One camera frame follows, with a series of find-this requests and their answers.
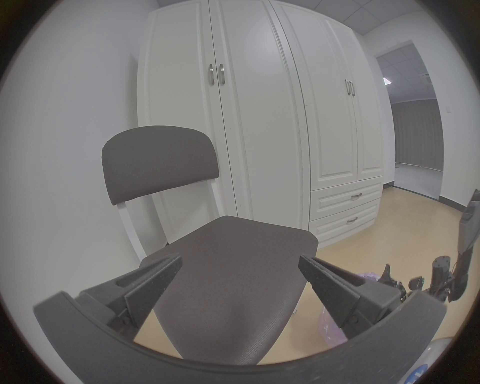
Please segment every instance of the wardrobe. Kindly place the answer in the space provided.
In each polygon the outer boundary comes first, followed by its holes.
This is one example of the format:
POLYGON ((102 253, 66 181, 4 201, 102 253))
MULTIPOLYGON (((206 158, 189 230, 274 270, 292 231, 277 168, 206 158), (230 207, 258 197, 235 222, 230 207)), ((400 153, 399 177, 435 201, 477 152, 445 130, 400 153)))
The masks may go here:
POLYGON ((308 229, 319 248, 372 225, 382 195, 377 95, 353 31, 268 0, 193 0, 149 14, 139 126, 193 128, 218 158, 208 182, 153 195, 173 242, 219 213, 308 229))

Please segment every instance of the curtain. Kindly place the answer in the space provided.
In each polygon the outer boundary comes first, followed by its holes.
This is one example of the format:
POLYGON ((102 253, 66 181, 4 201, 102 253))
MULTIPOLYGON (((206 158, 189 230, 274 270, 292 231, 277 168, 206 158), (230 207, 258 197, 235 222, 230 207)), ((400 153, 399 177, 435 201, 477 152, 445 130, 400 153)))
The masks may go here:
POLYGON ((395 161, 444 169, 444 135, 437 100, 392 104, 395 161))

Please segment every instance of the trash bag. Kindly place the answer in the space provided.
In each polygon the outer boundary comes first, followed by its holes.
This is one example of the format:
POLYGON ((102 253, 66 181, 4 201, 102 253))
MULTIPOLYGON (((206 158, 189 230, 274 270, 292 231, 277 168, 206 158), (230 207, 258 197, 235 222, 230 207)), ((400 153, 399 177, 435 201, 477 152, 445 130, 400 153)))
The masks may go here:
MULTIPOLYGON (((372 272, 360 273, 359 276, 365 279, 377 281, 380 276, 372 272)), ((338 328, 327 309, 324 307, 318 318, 318 332, 330 348, 343 344, 347 341, 343 331, 338 328)))

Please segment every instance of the floor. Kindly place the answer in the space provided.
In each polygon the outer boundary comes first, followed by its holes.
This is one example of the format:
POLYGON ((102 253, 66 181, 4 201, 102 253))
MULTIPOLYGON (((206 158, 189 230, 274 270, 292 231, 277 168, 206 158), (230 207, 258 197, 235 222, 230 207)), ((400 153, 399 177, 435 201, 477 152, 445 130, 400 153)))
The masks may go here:
MULTIPOLYGON (((392 277, 407 286, 415 276, 430 284, 432 261, 449 255, 456 261, 458 221, 461 213, 432 199, 397 188, 383 191, 375 224, 364 231, 318 251, 317 257, 355 273, 381 274, 385 264, 392 277)), ((480 240, 474 248, 466 292, 447 304, 447 314, 435 338, 451 337, 461 327, 480 289, 480 240)), ((307 284, 297 313, 260 364, 295 360, 328 349, 318 332, 322 304, 307 284)), ((150 313, 135 342, 158 352, 180 357, 150 313)))
POLYGON ((409 164, 395 164, 395 186, 438 200, 443 172, 409 164))

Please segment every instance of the wall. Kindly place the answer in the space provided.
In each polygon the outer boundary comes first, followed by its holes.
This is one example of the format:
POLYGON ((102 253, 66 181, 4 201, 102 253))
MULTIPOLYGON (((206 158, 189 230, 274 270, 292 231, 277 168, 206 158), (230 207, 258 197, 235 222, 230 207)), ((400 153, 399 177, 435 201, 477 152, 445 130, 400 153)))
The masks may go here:
POLYGON ((390 98, 384 83, 382 70, 378 65, 377 59, 370 52, 370 48, 365 43, 363 36, 354 31, 365 56, 367 57, 370 70, 372 71, 373 81, 377 89, 378 107, 380 110, 380 123, 382 125, 382 137, 384 143, 384 184, 395 180, 395 132, 393 126, 392 109, 390 108, 390 98))
POLYGON ((466 205, 474 189, 480 188, 480 95, 460 54, 425 12, 399 16, 363 38, 376 57, 415 44, 435 87, 442 118, 444 174, 440 195, 466 205))
MULTIPOLYGON (((147 14, 156 8, 155 0, 60 1, 0 88, 0 292, 21 333, 66 383, 80 381, 32 307, 139 265, 107 196, 101 150, 137 125, 137 61, 147 14)), ((134 221, 151 219, 149 204, 131 204, 134 221)), ((142 237, 150 248, 159 245, 151 233, 142 237)))
POLYGON ((395 161, 444 169, 444 135, 437 100, 392 104, 395 161))

